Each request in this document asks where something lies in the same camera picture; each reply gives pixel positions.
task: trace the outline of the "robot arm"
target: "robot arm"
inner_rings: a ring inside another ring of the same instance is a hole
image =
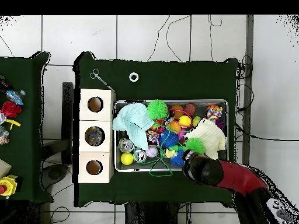
[[[221,187],[234,193],[234,209],[241,224],[298,224],[298,210],[287,211],[286,198],[280,200],[253,168],[187,150],[183,154],[185,176],[198,184]]]

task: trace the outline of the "metal tray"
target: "metal tray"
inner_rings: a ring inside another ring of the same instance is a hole
[[[149,102],[152,102],[153,100],[119,100],[114,103],[113,105],[113,118],[115,118],[120,111],[122,107],[125,105],[131,104],[131,103],[142,103],[144,105],[148,105]],[[226,138],[226,150],[218,151],[219,159],[221,160],[227,160],[228,157],[228,103],[226,100],[162,100],[165,102],[168,106],[173,106],[176,104],[179,104],[181,106],[185,106],[188,103],[193,103],[196,106],[196,112],[193,114],[193,116],[200,116],[203,118],[206,114],[206,109],[211,104],[216,104],[220,107],[222,107],[222,116],[220,117],[220,120],[225,122],[225,127],[223,129],[224,135]],[[113,139],[114,139],[114,166],[115,169],[118,172],[148,172],[151,170],[151,167],[154,163],[150,164],[140,164],[137,162],[133,162],[129,166],[125,166],[120,161],[120,156],[122,152],[120,151],[118,145],[119,140],[126,137],[126,132],[123,131],[113,131]],[[155,160],[156,158],[147,158],[147,162],[150,160]],[[167,164],[167,166],[172,171],[181,171],[182,167],[173,166],[170,164],[169,159],[165,158],[163,161]],[[155,167],[152,170],[153,172],[165,172],[168,171],[168,169],[164,166],[164,164],[159,161]]]

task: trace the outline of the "mint green towel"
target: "mint green towel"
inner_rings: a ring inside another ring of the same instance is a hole
[[[147,150],[147,136],[145,131],[154,124],[149,118],[147,107],[142,103],[132,103],[120,109],[113,120],[114,131],[126,131],[133,144]]]

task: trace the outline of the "green spiky ball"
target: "green spiky ball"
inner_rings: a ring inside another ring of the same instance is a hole
[[[161,120],[167,117],[168,108],[165,102],[162,100],[154,100],[150,102],[147,106],[148,116],[152,120]]]
[[[190,138],[185,142],[186,149],[191,149],[192,151],[203,155],[206,151],[203,143],[198,138]]]

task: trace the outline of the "dark green tablecloth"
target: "dark green tablecloth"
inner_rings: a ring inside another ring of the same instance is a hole
[[[20,191],[10,197],[12,200],[51,201],[40,186],[43,165],[41,80],[49,56],[47,52],[38,52],[31,58],[0,58],[0,75],[3,75],[16,91],[26,92],[22,112],[12,118],[21,123],[21,127],[14,125],[9,134],[9,143],[0,145],[0,159],[12,166],[11,174],[23,178]],[[6,97],[0,94],[1,107],[6,100]],[[2,126],[9,130],[10,123],[5,122]]]
[[[115,91],[117,100],[132,99],[225,99],[229,105],[229,157],[234,159],[234,113],[236,104],[236,68],[234,62],[133,62],[95,60],[89,52],[82,53],[74,64],[76,73],[74,123],[78,122],[78,88],[107,89],[89,74],[93,69]],[[138,82],[129,74],[136,72]],[[78,125],[74,125],[73,171],[78,174]],[[171,177],[152,177],[146,172],[119,173],[109,184],[75,185],[75,204],[89,201],[113,201],[116,204],[138,201],[225,202],[232,203],[228,190],[197,185],[174,172]]]

